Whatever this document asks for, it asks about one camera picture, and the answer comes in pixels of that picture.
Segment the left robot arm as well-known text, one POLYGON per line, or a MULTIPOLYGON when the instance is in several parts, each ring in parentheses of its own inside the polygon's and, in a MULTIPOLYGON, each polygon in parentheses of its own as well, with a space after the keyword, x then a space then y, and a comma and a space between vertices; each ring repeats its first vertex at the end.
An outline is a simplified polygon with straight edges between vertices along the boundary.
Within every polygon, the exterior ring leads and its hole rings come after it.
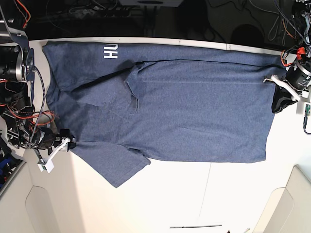
POLYGON ((288 23, 297 35, 296 44, 282 51, 280 59, 282 65, 287 68, 284 76, 278 78, 272 76, 271 80, 276 84, 272 113, 280 113, 286 107, 303 102, 310 105, 311 98, 302 100, 303 91, 311 84, 311 2, 309 0, 294 0, 292 4, 292 18, 289 19, 275 0, 279 14, 284 23, 288 23))

